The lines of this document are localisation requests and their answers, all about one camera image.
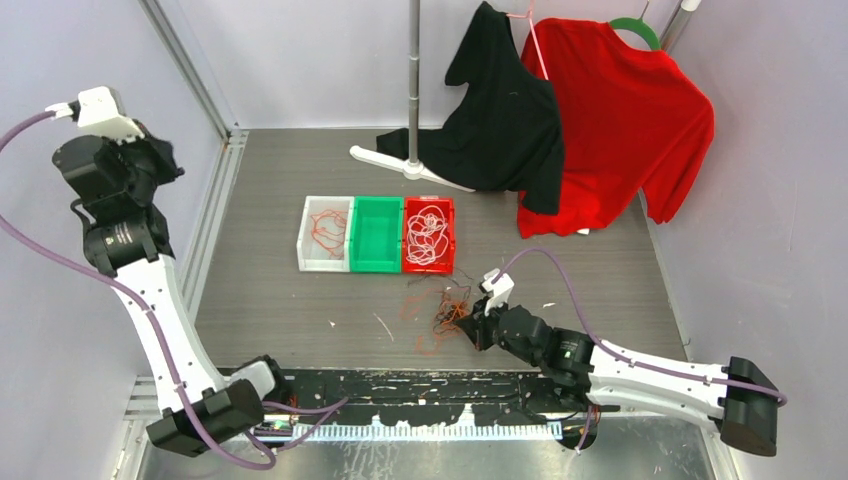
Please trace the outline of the pink hanger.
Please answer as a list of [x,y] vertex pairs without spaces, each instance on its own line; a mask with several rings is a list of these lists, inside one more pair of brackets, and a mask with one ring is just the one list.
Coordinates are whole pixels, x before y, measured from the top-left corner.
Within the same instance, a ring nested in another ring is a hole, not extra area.
[[506,13],[506,17],[510,20],[525,20],[529,27],[529,35],[532,40],[532,45],[535,50],[536,60],[539,65],[539,69],[541,71],[542,78],[545,81],[550,81],[550,77],[548,74],[547,65],[544,60],[544,55],[542,52],[541,44],[539,42],[539,37],[536,31],[536,23],[534,21],[534,13],[535,13],[535,1],[530,1],[526,11],[523,14],[518,13]]

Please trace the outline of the red t-shirt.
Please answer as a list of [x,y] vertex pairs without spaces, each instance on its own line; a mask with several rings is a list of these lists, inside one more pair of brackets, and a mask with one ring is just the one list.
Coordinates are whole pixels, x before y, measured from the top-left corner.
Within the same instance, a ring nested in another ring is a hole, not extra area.
[[[607,23],[547,18],[536,31],[558,101],[565,160],[558,213],[519,208],[520,235],[604,229],[637,194],[651,220],[670,222],[714,139],[708,97],[666,52],[633,48]],[[530,35],[521,61],[542,78]]]

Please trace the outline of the aluminium frame rail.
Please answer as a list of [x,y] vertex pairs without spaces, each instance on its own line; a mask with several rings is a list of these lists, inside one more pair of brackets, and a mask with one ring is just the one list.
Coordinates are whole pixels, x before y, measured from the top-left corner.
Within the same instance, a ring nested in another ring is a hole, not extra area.
[[213,98],[203,83],[199,72],[194,66],[188,51],[180,40],[177,31],[167,16],[160,1],[139,0],[139,5],[145,12],[152,27],[156,31],[165,49],[175,63],[177,70],[188,85],[195,100],[200,105],[208,121],[223,141],[228,141],[231,136],[230,128],[214,105]]

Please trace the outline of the green plastic bin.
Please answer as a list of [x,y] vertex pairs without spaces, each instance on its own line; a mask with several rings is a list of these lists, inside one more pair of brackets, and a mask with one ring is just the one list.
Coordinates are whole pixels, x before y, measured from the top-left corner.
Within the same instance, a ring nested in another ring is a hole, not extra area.
[[404,200],[397,196],[356,196],[349,241],[355,273],[401,272]]

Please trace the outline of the garment rack pole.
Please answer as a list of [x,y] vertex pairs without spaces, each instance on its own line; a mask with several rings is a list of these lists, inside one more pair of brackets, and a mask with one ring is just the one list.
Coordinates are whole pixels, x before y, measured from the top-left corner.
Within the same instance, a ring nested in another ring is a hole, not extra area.
[[420,169],[418,155],[419,130],[419,82],[420,82],[420,11],[421,1],[409,1],[409,49],[408,49],[408,169]]

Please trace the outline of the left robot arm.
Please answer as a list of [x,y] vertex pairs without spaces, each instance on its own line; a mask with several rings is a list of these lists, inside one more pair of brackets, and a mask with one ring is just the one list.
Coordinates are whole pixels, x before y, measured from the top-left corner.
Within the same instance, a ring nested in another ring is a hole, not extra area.
[[60,146],[52,163],[77,195],[71,209],[83,224],[83,271],[119,297],[155,378],[160,417],[146,428],[150,442],[186,457],[221,452],[234,440],[255,443],[253,428],[265,411],[288,406],[292,388],[267,355],[226,377],[201,344],[167,221],[154,204],[157,188],[184,173],[172,145],[83,135]]

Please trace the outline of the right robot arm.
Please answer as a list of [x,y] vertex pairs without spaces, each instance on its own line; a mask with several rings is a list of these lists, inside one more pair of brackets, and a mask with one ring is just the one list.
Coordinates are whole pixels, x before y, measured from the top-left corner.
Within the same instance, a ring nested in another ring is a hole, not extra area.
[[499,347],[539,369],[567,410],[620,407],[674,417],[718,433],[748,454],[777,453],[776,385],[751,360],[686,363],[642,354],[548,325],[522,306],[477,302],[455,322],[475,349]]

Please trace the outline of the white plastic bin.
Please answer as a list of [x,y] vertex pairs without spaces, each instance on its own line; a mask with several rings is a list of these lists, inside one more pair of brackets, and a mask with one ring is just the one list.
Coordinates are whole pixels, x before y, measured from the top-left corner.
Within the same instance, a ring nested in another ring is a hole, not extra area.
[[306,196],[296,242],[301,272],[350,271],[353,196]]

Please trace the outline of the white rack base foot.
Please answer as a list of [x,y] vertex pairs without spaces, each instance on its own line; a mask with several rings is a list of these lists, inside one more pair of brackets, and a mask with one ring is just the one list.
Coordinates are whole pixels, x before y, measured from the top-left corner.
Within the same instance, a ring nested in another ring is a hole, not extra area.
[[410,160],[401,160],[376,151],[364,149],[358,145],[351,146],[349,154],[352,158],[360,162],[400,172],[408,180],[427,180],[463,192],[474,192],[474,189],[452,183],[436,175],[426,168],[420,161],[412,162]]

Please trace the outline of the black t-shirt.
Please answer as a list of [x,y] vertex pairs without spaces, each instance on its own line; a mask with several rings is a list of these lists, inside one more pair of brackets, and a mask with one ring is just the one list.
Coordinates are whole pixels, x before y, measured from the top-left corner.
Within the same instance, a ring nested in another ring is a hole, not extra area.
[[565,147],[550,82],[523,65],[510,21],[483,1],[444,77],[465,95],[439,129],[420,130],[423,165],[475,191],[513,191],[522,206],[559,211]]

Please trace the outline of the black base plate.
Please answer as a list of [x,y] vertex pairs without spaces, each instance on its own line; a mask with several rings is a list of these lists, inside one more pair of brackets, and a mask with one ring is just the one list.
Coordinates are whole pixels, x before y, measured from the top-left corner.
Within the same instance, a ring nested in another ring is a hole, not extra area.
[[283,369],[282,385],[266,399],[305,411],[347,402],[328,420],[364,426],[454,425],[465,410],[475,426],[534,425],[564,419],[587,407],[566,398],[565,389],[529,370]]

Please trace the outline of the green hanger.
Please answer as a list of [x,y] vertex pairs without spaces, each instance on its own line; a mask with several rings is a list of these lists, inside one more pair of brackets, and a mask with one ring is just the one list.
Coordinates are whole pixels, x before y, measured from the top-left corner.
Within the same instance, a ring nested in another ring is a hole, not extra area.
[[644,41],[651,51],[662,49],[660,39],[655,31],[645,22],[644,15],[650,7],[650,0],[646,0],[638,17],[619,17],[612,19],[608,25],[613,30],[626,31],[635,34]]

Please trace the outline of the red plastic bin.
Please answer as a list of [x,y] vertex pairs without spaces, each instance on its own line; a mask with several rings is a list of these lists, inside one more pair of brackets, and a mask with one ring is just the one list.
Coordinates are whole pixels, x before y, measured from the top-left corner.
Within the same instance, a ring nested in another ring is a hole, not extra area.
[[456,255],[452,198],[404,198],[401,268],[404,273],[451,274]]

